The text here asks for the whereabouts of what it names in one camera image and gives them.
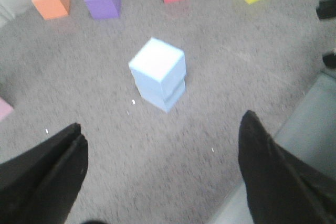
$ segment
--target light blue cube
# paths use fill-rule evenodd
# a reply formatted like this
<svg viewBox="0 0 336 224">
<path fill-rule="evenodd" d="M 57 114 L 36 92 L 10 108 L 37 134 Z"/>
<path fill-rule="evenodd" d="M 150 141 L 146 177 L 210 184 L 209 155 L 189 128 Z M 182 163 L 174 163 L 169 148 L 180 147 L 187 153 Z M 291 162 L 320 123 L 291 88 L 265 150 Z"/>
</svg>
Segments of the light blue cube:
<svg viewBox="0 0 336 224">
<path fill-rule="evenodd" d="M 140 86 L 138 86 L 138 89 L 143 99 L 147 100 L 148 102 L 152 103 L 154 106 L 168 113 L 169 110 L 178 101 L 178 99 L 183 95 L 185 91 L 185 82 L 184 82 L 184 79 L 182 79 L 182 81 L 177 85 L 172 95 L 168 97 L 166 100 L 163 100 L 160 95 L 156 94 L 151 89 L 146 89 Z"/>
<path fill-rule="evenodd" d="M 172 96 L 186 75 L 184 52 L 151 38 L 129 62 L 137 87 L 151 90 L 162 101 Z"/>
</svg>

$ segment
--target stacked blue blocks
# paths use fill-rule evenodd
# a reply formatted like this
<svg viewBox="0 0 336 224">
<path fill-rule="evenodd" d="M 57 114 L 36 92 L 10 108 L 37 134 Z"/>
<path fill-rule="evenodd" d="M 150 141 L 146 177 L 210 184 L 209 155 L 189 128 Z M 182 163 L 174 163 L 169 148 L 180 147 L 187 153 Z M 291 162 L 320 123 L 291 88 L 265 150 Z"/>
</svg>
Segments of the stacked blue blocks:
<svg viewBox="0 0 336 224">
<path fill-rule="evenodd" d="M 168 112 L 185 91 L 184 52 L 151 38 L 129 62 L 140 95 Z"/>
</svg>

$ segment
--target light blue foam block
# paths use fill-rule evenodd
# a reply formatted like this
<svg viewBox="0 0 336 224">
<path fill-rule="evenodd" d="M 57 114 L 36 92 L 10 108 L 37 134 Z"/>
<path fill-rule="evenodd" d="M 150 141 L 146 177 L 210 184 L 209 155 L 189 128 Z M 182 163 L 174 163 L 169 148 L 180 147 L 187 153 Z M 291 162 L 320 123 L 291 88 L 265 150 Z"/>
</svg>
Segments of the light blue foam block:
<svg viewBox="0 0 336 224">
<path fill-rule="evenodd" d="M 129 62 L 138 87 L 170 97 L 186 75 L 184 52 L 159 39 L 151 38 Z"/>
<path fill-rule="evenodd" d="M 184 79 L 176 86 L 175 90 L 173 91 L 172 95 L 168 97 L 166 100 L 163 100 L 160 95 L 154 92 L 151 89 L 146 89 L 144 87 L 138 86 L 140 95 L 146 101 L 152 103 L 154 106 L 160 108 L 161 110 L 165 111 L 166 113 L 174 107 L 175 103 L 178 99 L 182 96 L 185 91 L 185 82 Z"/>
</svg>

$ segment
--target gray carpet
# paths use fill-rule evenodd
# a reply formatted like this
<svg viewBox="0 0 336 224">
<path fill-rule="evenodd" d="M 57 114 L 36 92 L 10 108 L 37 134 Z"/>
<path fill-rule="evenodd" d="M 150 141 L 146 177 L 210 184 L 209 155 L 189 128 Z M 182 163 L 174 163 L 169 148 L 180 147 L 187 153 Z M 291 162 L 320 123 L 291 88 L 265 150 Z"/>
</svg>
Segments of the gray carpet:
<svg viewBox="0 0 336 224">
<path fill-rule="evenodd" d="M 276 133 L 334 47 L 317 3 L 122 0 L 121 18 L 101 21 L 83 0 L 50 21 L 31 8 L 0 30 L 0 96 L 15 108 L 0 162 L 78 122 L 90 164 L 68 224 L 205 223 L 240 178 L 241 116 L 254 110 Z M 128 68 L 151 36 L 186 55 L 169 114 L 141 99 Z"/>
</svg>

